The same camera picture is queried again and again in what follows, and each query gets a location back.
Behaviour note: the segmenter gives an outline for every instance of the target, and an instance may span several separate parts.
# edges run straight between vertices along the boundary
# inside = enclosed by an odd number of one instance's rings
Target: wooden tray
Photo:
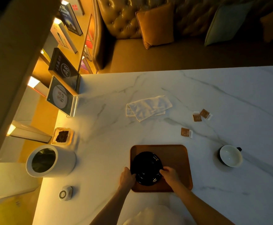
[[[193,188],[191,169],[189,167],[189,157],[187,148],[183,145],[134,145],[130,149],[130,165],[136,155],[143,151],[150,151],[156,154],[163,166],[174,168],[181,182],[191,190]],[[152,186],[144,186],[137,181],[132,187],[134,192],[173,192],[172,188],[162,178]]]

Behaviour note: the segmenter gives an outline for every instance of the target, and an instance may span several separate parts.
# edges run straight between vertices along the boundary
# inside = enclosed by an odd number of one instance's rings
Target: leather sofa
[[[262,40],[259,19],[273,11],[273,0],[255,0],[231,41],[204,46],[220,4],[252,0],[93,0],[93,62],[97,73],[185,70],[273,65],[273,41]],[[143,45],[135,12],[175,4],[171,44]]]

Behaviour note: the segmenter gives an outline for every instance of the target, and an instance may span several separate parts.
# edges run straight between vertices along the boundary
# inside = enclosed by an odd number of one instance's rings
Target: tea bag packet
[[[202,117],[204,117],[206,120],[210,120],[212,118],[212,114],[209,113],[207,110],[203,109],[200,113]]]
[[[181,128],[181,136],[186,136],[186,137],[192,138],[193,131],[190,129]]]
[[[202,121],[200,112],[198,111],[193,112],[193,118],[194,118],[194,121]]]

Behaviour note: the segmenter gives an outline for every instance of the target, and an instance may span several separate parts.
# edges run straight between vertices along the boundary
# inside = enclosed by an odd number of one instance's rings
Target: white towel
[[[136,117],[141,122],[148,117],[164,115],[165,110],[172,107],[172,103],[165,95],[157,96],[128,103],[126,105],[126,116]]]

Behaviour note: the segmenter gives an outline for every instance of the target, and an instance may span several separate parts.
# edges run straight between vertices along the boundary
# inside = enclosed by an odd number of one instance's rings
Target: hand
[[[129,192],[135,183],[135,176],[136,174],[131,174],[129,168],[125,167],[120,177],[119,189]]]
[[[163,170],[159,170],[161,175],[164,177],[165,181],[169,184],[169,186],[173,186],[175,183],[180,183],[179,176],[175,169],[164,166]]]

